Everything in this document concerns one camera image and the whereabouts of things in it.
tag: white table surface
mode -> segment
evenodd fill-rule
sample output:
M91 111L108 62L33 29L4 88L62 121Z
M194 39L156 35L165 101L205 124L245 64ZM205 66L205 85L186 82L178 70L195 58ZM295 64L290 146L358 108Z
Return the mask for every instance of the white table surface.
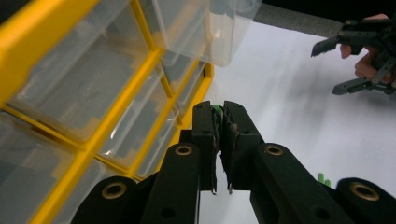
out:
M333 188L358 177L396 197L396 93L331 94L355 78L361 56L342 60L337 47L312 58L322 39L253 22L231 64L215 68L205 100L243 105L265 142L287 147ZM257 223L249 192L229 195L219 160L217 169L218 195L201 194L200 223Z

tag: human hand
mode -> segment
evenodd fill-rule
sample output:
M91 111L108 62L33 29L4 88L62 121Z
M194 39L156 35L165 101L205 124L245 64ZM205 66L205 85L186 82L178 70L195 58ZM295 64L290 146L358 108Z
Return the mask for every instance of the human hand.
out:
M387 15L385 14L378 14L372 17L365 18L366 20L381 20L387 19ZM371 47L365 47L368 50L368 53L364 55L356 64L355 64L355 75L357 77L366 77L368 79L372 79L374 75L378 72L373 66L373 61L375 60L378 51ZM349 45L341 45L341 58L345 59L351 55L352 47ZM395 79L391 73L387 74L382 82L390 83Z

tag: clear plastic drawer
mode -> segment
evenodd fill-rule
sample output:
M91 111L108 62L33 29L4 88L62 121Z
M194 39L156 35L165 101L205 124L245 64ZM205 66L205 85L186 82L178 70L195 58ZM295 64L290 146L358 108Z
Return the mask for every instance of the clear plastic drawer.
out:
M239 47L261 0L152 0L162 39L156 43L219 66Z
M171 86L172 92L177 92L184 77L189 73L191 66L195 60L186 56L178 57L173 65L167 66L163 63L163 71Z
M140 167L137 170L136 174L138 176L146 178L154 174L157 166L160 164L160 161L166 152L169 141L177 130L177 115L178 113L175 113L174 111L169 113L169 116L161 128L157 139L151 145L146 158L143 159L143 162L140 164Z
M110 170L100 161L93 160L67 201L64 203L64 206L59 211L53 223L71 223L78 207L88 196L93 187L100 181L114 175L118 175L117 172Z
M140 6L142 7L143 14L145 15L146 23L148 24L148 28L151 32L151 37L156 43L157 47L163 47L162 35L160 30L160 25L157 20L157 16L155 14L154 4L152 0L139 0ZM172 52L170 50L166 51L165 54L161 57L161 62L164 66L173 66L178 57L179 53Z
M38 62L9 104L85 140L148 53L130 1L102 0Z
M153 70L99 151L102 157L124 167L134 162L135 156L167 103L167 96L161 84L162 76L163 70L160 66Z
M27 223L74 154L0 113L0 222Z
M189 82L184 88L183 92L177 99L177 106L181 116L184 116L189 108L192 97L198 90L200 84L204 80L203 70L205 67L205 63L199 62L197 67L195 68Z

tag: robotic hand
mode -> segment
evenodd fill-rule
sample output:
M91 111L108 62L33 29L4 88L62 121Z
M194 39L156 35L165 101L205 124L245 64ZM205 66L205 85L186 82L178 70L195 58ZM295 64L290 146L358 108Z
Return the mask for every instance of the robotic hand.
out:
M378 51L373 67L378 70L371 80L366 77L356 78L338 84L333 94L342 95L361 90L378 90L386 94L396 91L396 80L390 84L381 82L396 65L396 16L392 20L346 21L337 35L318 42L312 49L311 56L335 49L337 44L352 47L352 54L358 55L363 47L372 47Z
M219 151L228 190L250 190L259 223L396 220L396 200L379 186L359 178L342 179L336 189L322 185L287 148L265 143L244 107L226 101L196 105L192 130L181 131L158 174L99 182L72 223L198 223L200 191L216 192Z

